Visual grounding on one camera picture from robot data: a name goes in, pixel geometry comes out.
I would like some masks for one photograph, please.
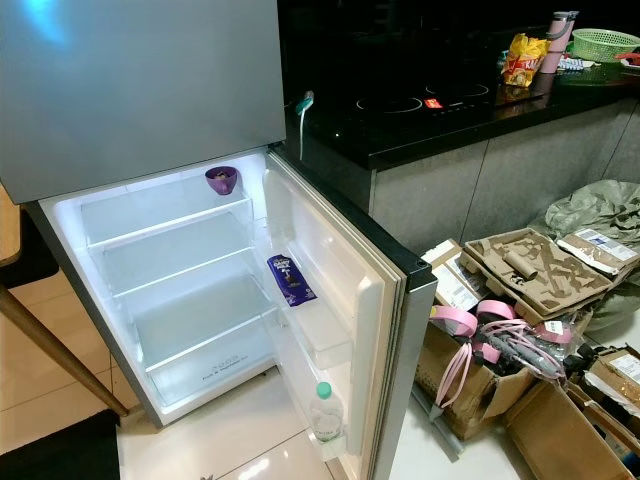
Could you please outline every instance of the chocolate wrapper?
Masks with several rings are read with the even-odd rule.
[[[267,265],[276,279],[276,283],[290,307],[313,300],[316,294],[289,257],[276,255],[267,260]]]

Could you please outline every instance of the yellow chip bag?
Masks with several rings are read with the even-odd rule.
[[[518,87],[528,87],[533,81],[533,76],[542,65],[547,51],[549,40],[527,38],[524,33],[518,33],[513,37],[507,61],[502,67],[504,83]]]

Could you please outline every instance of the plastic basket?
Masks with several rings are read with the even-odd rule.
[[[619,53],[632,52],[640,47],[640,38],[627,33],[597,28],[573,31],[573,54],[595,62],[614,63]]]

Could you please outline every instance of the box label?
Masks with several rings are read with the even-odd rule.
[[[544,322],[544,329],[547,332],[555,333],[556,335],[562,335],[564,332],[562,322],[560,320],[549,320],[548,322]]]
[[[434,268],[432,272],[438,278],[438,286],[436,287],[438,294],[449,305],[461,310],[469,310],[478,303],[473,293],[446,266],[440,265]]]
[[[576,235],[590,244],[595,245],[600,250],[607,252],[609,255],[613,255],[622,262],[638,255],[630,248],[627,248],[615,240],[612,240],[590,228],[580,230],[579,232],[576,232]]]
[[[489,295],[489,290],[484,286],[486,278],[478,273],[471,273],[461,266],[460,255],[462,255],[462,252],[447,260],[446,263],[449,268],[451,268],[451,271],[460,278],[464,278],[464,281],[467,282],[467,284],[480,296],[480,298],[484,298]]]
[[[640,385],[640,360],[631,354],[623,355],[620,358],[611,360],[610,365],[614,366],[627,377],[633,379],[638,385]]]

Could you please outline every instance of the cardboard box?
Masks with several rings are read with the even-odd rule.
[[[609,442],[640,448],[606,412],[584,403]],[[607,441],[569,396],[539,382],[504,416],[507,433],[538,480],[633,480]]]
[[[502,283],[497,277],[495,277],[484,265],[478,262],[475,258],[469,255],[466,251],[462,252],[460,256],[460,264],[472,273],[482,273],[486,278],[486,285],[489,290],[498,296],[510,297],[514,300],[514,309],[521,318],[527,321],[530,325],[537,325],[548,320],[557,319],[559,316],[566,315],[568,313],[576,312],[581,308],[589,305],[590,303],[601,300],[604,297],[604,293],[594,295],[581,302],[575,303],[570,307],[563,308],[554,313],[548,315],[541,315],[538,313],[527,301],[514,290],[510,289]]]
[[[422,259],[432,266],[438,278],[436,299],[449,307],[471,310],[480,300],[489,295],[484,277],[473,274],[460,265],[462,247],[455,240],[445,240],[427,251]]]
[[[558,240],[558,246],[607,275],[626,277],[640,262],[640,254],[591,229],[583,228]]]
[[[616,367],[620,362],[631,376]],[[640,356],[631,347],[602,355],[585,372],[580,387],[640,438],[640,385],[632,378],[633,369],[639,366]]]
[[[633,348],[599,356],[589,372],[640,410],[640,354]]]
[[[567,309],[575,311],[576,305],[611,286],[609,279],[530,228],[467,242],[464,250],[488,271],[492,281],[500,282],[520,304],[543,318]]]
[[[435,398],[447,365],[459,348],[460,345],[449,335],[433,324],[428,325],[416,381],[432,398]],[[526,368],[515,375],[499,377],[488,368],[471,363],[460,396],[445,409],[444,415],[453,432],[466,440],[506,412],[534,380]],[[455,392],[458,385],[459,380],[456,379],[449,391]]]

